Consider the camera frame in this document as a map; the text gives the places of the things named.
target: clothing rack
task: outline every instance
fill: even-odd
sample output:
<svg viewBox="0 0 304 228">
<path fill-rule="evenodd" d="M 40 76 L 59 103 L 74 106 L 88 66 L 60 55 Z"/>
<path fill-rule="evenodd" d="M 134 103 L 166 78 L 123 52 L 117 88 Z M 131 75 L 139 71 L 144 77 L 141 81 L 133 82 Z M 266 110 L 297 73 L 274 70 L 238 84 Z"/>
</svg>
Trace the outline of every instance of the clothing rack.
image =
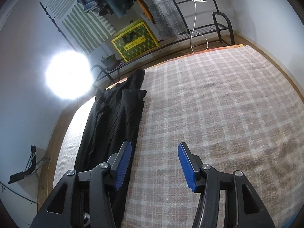
<svg viewBox="0 0 304 228">
<path fill-rule="evenodd" d="M 182 12 L 180 11 L 178 5 L 182 4 L 182 3 L 186 3 L 186 2 L 192 2 L 192 0 L 184 0 L 184 1 L 181 1 L 181 2 L 178 2 L 178 3 L 175 0 L 172 0 L 172 1 L 173 1 L 174 5 L 177 8 L 177 10 L 178 10 L 178 12 L 179 12 L 179 14 L 180 14 L 180 16 L 181 16 L 181 18 L 183 20 L 183 23 L 184 23 L 185 27 L 187 28 L 187 31 L 184 34 L 181 34 L 181 35 L 175 37 L 173 40 L 172 39 L 166 39 L 166 40 L 160 41 L 158 47 L 156 47 L 153 50 L 148 51 L 145 54 L 142 54 L 141 56 L 138 56 L 138 57 L 136 57 L 136 58 L 134 58 L 134 59 L 132 59 L 132 60 L 130 60 L 128 62 L 125 62 L 123 59 L 120 60 L 119 65 L 116 68 L 114 68 L 113 70 L 109 70 L 108 68 L 103 68 L 99 64 L 95 64 L 91 68 L 91 71 L 93 71 L 93 69 L 95 69 L 97 67 L 97 68 L 99 68 L 101 70 L 101 72 L 96 77 L 96 79 L 94 81 L 94 86 L 95 86 L 95 84 L 97 82 L 101 81 L 105 77 L 108 77 L 111 82 L 115 82 L 115 79 L 113 79 L 111 77 L 112 73 L 118 71 L 119 69 L 125 67 L 126 65 L 128 65 L 128 64 L 130 64 L 130 63 L 132 63 L 132 62 L 134 62 L 134 61 L 136 61 L 136 60 L 138 60 L 138 59 L 140 59 L 140 58 L 142 58 L 142 57 L 144 57 L 144 56 L 146 56 L 148 54 L 151 54 L 153 52 L 159 51 L 159 50 L 161 50 L 163 48 L 166 48 L 168 46 L 171 46 L 171 45 L 183 42 L 183 41 L 188 40 L 188 39 L 191 38 L 191 32 L 188 29 L 189 27 L 188 27 L 188 25 L 187 25 L 187 23 L 185 21 L 185 18 L 183 16 Z M 230 22 L 229 18 L 224 13 L 222 13 L 222 12 L 219 11 L 219 8 L 217 6 L 216 0 L 213 0 L 213 3 L 214 3 L 214 6 L 215 6 L 215 9 L 216 9 L 216 11 L 212 13 L 213 23 L 212 24 L 208 24 L 208 25 L 204 25 L 204 26 L 200 26 L 200 27 L 196 27 L 196 28 L 194 28 L 194 30 L 197 31 L 198 33 L 202 34 L 202 35 L 206 35 L 206 34 L 210 34 L 210 33 L 215 33 L 216 32 L 217 35 L 218 35 L 218 39 L 213 40 L 213 41 L 209 41 L 209 43 L 211 43 L 211 42 L 220 42 L 220 43 L 224 43 L 226 45 L 235 45 L 234 35 L 233 35 L 233 29 L 232 29 L 232 25 L 231 25 L 231 22 Z M 74 50 L 76 50 L 75 47 L 72 45 L 72 43 L 68 40 L 68 38 L 64 35 L 64 33 L 60 30 L 60 28 L 56 24 L 55 18 L 51 18 L 51 16 L 49 15 L 49 13 L 47 11 L 47 8 L 44 7 L 42 5 L 42 3 L 40 3 L 40 5 L 44 9 L 46 15 L 51 19 L 51 21 L 53 22 L 53 24 L 56 26 L 56 28 L 58 29 L 58 31 L 64 36 L 64 38 L 68 41 L 68 43 L 72 46 L 72 48 Z M 227 26 L 217 22 L 217 20 L 216 20 L 216 16 L 217 15 L 222 16 L 226 20 Z M 221 31 L 225 31 L 225 30 L 229 31 L 231 44 L 229 44 L 224 39 L 222 39 Z M 193 35 L 192 38 L 196 38 L 196 37 L 200 36 L 200 34 Z"/>
</svg>

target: floor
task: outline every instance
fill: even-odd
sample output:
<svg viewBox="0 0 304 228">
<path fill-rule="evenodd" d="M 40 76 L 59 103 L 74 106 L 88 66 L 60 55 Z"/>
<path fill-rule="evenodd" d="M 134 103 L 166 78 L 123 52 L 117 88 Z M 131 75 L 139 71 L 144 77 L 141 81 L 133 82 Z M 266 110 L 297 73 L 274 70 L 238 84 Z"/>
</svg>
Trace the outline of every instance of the floor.
<svg viewBox="0 0 304 228">
<path fill-rule="evenodd" d="M 294 87 L 298 95 L 300 96 L 301 100 L 304 102 L 304 97 L 298 90 L 298 88 L 295 86 L 295 84 L 291 81 L 291 79 L 286 75 L 286 73 L 268 56 L 266 55 L 263 51 L 261 51 L 259 48 L 257 48 L 255 45 L 251 44 L 249 41 L 246 39 L 242 38 L 239 35 L 234 35 L 235 37 L 235 44 L 243 44 L 243 45 L 250 45 L 252 48 L 254 48 L 256 51 L 261 53 L 267 60 L 269 60 L 274 66 L 278 68 L 278 70 L 286 77 L 286 79 L 291 83 L 291 85 Z M 230 41 L 229 36 L 223 36 L 223 39 L 226 40 L 227 42 Z M 223 43 L 220 42 L 214 42 L 209 44 L 209 49 L 211 48 L 218 48 L 218 47 L 223 47 L 226 46 Z M 194 52 L 202 51 L 206 49 L 206 41 L 198 42 L 197 46 L 193 47 Z M 115 76 L 114 79 L 116 81 L 119 81 L 120 79 L 123 79 L 129 75 L 131 75 L 133 72 L 135 72 L 136 69 L 138 68 L 149 68 L 154 65 L 157 65 L 159 63 L 162 63 L 166 60 L 180 57 L 186 54 L 192 53 L 191 48 L 189 45 L 175 48 L 174 50 L 171 51 L 166 51 L 166 52 L 160 52 L 159 55 L 147 60 L 143 61 L 137 65 L 134 66 L 132 70 L 127 70 L 122 73 L 120 73 L 120 76 Z M 104 84 L 104 86 L 100 86 L 100 88 L 106 88 L 110 84 L 107 82 Z M 86 97 L 83 97 L 81 100 L 77 100 L 72 107 L 68 107 L 65 111 L 63 111 L 62 115 L 60 116 L 58 123 L 54 129 L 54 132 L 52 134 L 51 140 L 49 142 L 46 155 L 45 157 L 50 158 L 49 164 L 45 164 L 42 167 L 41 170 L 41 175 L 40 175 L 40 180 L 42 182 L 42 186 L 44 187 L 44 190 L 41 189 L 39 186 L 38 188 L 38 210 L 45 201 L 46 197 L 50 194 L 50 192 L 53 189 L 53 179 L 54 179 L 54 174 L 55 174 L 55 169 L 56 169 L 56 164 L 57 164 L 57 158 L 60 152 L 60 147 L 62 144 L 62 141 L 64 139 L 65 133 L 68 129 L 68 126 L 77 111 L 77 109 L 84 104 L 86 101 L 88 101 L 91 97 L 93 97 L 94 94 L 90 94 Z"/>
</svg>

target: green and white striped fabric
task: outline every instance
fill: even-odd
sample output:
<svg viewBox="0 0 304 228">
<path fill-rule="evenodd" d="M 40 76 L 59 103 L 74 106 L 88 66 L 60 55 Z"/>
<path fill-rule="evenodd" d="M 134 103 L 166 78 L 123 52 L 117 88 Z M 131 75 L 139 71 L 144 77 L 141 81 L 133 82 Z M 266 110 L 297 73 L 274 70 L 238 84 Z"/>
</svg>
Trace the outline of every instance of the green and white striped fabric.
<svg viewBox="0 0 304 228">
<path fill-rule="evenodd" d="M 83 6 L 76 0 L 50 0 L 47 8 L 67 38 L 86 55 L 116 32 L 106 17 L 84 13 Z"/>
</svg>

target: yellow label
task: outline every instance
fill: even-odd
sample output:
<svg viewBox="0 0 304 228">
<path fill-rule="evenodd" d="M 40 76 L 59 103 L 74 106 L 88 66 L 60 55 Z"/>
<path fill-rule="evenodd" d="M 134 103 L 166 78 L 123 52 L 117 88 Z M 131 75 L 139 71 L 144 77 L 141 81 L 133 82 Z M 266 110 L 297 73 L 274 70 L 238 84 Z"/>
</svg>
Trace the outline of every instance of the yellow label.
<svg viewBox="0 0 304 228">
<path fill-rule="evenodd" d="M 127 45 L 125 45 L 124 49 L 127 51 L 127 50 L 135 47 L 136 45 L 139 45 L 140 43 L 145 42 L 145 40 L 146 40 L 145 36 L 141 36 L 140 38 L 132 41 L 131 43 L 129 43 Z"/>
</svg>

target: potted plant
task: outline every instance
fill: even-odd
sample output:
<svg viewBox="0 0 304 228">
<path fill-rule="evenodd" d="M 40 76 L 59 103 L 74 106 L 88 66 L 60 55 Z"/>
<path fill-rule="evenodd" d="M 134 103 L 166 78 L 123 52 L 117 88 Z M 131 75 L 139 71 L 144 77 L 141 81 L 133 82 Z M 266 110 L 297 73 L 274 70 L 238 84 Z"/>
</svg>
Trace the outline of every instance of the potted plant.
<svg viewBox="0 0 304 228">
<path fill-rule="evenodd" d="M 108 68 L 108 70 L 113 70 L 119 65 L 119 62 L 114 54 L 108 57 L 101 57 L 101 61 Z"/>
</svg>

